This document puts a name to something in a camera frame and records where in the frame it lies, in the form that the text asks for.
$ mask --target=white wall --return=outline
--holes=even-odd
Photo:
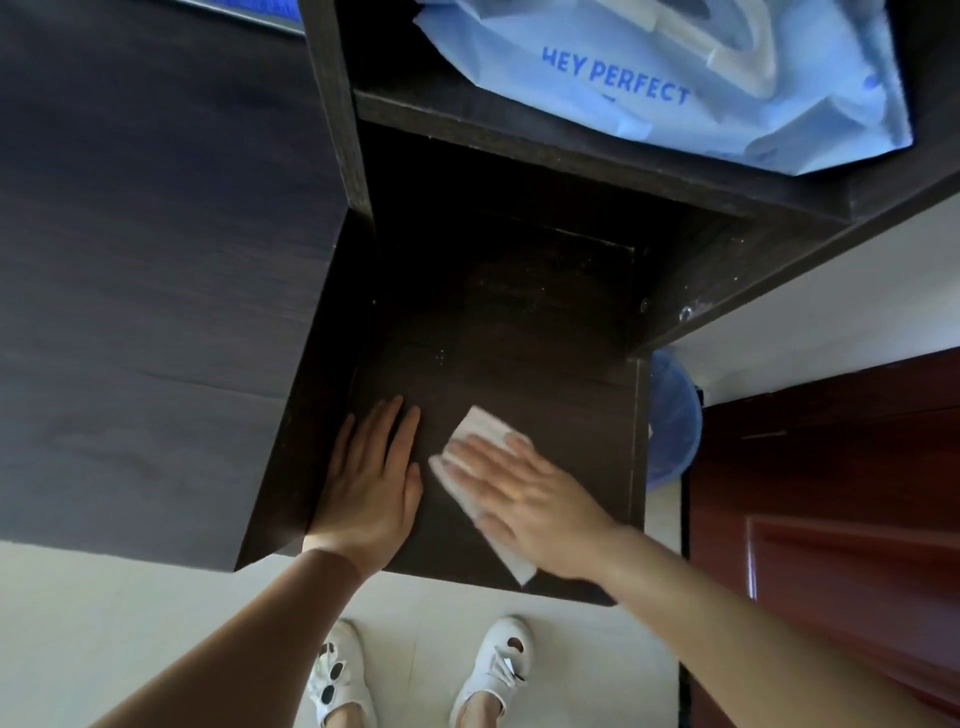
[[[960,346],[960,195],[678,341],[707,404]]]

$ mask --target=shoe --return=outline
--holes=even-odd
[[[363,712],[365,728],[377,728],[373,700],[364,680],[363,650],[353,625],[342,619],[334,624],[324,647],[306,684],[317,706],[317,721],[324,726],[327,716],[337,708],[356,703]]]
[[[480,691],[489,692],[500,701],[499,722],[516,692],[530,679],[533,663],[534,638],[530,628],[516,617],[498,619],[487,630],[473,663],[473,673],[453,702],[450,728],[457,728],[464,703]]]

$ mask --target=forearm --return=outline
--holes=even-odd
[[[288,728],[323,639],[360,584],[344,557],[306,551],[95,728]]]
[[[673,648],[738,728],[942,725],[892,683],[633,529],[613,532],[596,563],[595,580]]]

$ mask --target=hand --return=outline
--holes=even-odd
[[[346,556],[364,579],[394,558],[410,535],[420,505],[420,466],[410,450],[420,422],[411,407],[387,451],[390,430],[403,397],[381,400],[353,437],[347,415],[330,455],[324,492],[303,539],[303,550],[319,548]]]
[[[512,453],[476,435],[450,443],[451,452],[475,473],[444,465],[486,512],[477,527],[541,569],[590,579],[597,545],[616,522],[527,440],[511,433],[506,443]]]

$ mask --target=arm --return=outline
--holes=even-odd
[[[453,446],[478,527],[539,567],[603,587],[670,645],[739,728],[942,726],[906,692],[717,584],[629,526],[522,438]]]
[[[324,638],[354,592],[410,534],[422,486],[409,463],[414,407],[389,451],[401,399],[381,402],[350,437],[341,427],[303,553],[233,619],[94,728],[288,728]]]

